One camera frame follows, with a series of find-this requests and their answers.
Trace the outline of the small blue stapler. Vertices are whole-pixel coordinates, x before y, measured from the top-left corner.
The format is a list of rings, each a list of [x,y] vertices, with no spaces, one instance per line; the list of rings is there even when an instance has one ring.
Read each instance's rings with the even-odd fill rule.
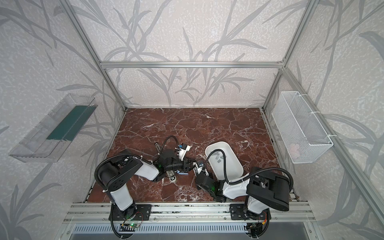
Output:
[[[184,173],[184,172],[181,172],[181,171],[179,171],[179,170],[176,170],[176,174],[178,174],[178,175],[182,175],[182,176],[188,176],[188,175],[189,175],[188,172]]]

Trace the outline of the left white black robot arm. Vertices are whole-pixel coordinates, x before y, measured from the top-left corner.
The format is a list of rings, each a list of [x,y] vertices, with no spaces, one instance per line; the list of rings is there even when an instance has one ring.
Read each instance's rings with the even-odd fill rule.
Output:
[[[127,182],[133,176],[158,182],[168,172],[189,173],[197,168],[197,161],[186,157],[190,146],[179,144],[175,136],[168,136],[162,145],[155,143],[157,158],[147,161],[143,156],[124,150],[103,160],[94,171],[95,181],[111,201],[111,211],[135,212],[136,204],[131,197]]]

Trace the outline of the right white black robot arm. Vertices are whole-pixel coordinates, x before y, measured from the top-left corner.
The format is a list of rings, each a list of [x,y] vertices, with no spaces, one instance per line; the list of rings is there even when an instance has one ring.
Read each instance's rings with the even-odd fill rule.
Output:
[[[224,157],[224,179],[215,181],[209,175],[205,162],[194,164],[195,183],[199,189],[206,191],[215,202],[225,203],[238,197],[246,197],[242,213],[235,219],[255,219],[262,216],[271,219],[270,209],[281,212],[289,211],[289,195],[294,186],[290,172],[283,168],[254,167],[252,171],[237,180],[228,179],[227,156],[223,150],[213,150],[208,159],[216,152]]]

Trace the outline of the beige black long stapler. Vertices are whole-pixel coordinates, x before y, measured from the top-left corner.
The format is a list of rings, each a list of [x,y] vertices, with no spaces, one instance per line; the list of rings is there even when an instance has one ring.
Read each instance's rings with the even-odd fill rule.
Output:
[[[160,159],[160,155],[161,155],[161,146],[159,145],[158,142],[155,143],[155,148],[156,148],[156,150],[158,152],[156,160],[155,160],[155,162],[157,162]],[[174,171],[166,171],[165,177],[169,178],[171,183],[175,183],[176,179],[177,179],[176,176],[175,176],[175,172]]]

